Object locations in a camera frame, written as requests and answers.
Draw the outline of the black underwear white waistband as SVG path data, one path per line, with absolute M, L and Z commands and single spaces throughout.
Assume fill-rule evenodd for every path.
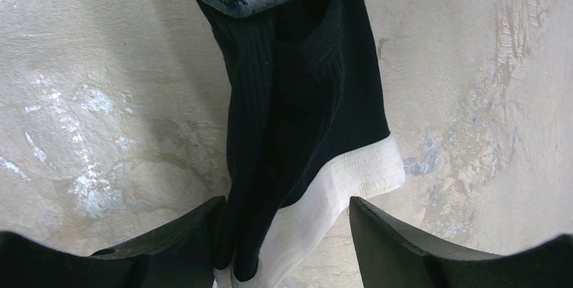
M 277 287 L 353 196 L 405 182 L 364 0 L 290 0 L 246 18 L 196 0 L 231 86 L 232 181 L 218 287 Z

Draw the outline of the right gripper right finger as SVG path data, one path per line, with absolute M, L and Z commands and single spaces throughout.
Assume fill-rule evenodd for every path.
M 364 287 L 571 287 L 572 236 L 500 256 L 446 241 L 361 197 L 349 221 Z

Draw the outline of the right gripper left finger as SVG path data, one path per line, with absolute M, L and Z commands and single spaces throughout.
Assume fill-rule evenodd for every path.
M 209 199 L 125 242 L 77 256 L 1 232 L 1 286 L 14 288 L 212 287 L 216 223 L 225 205 Z

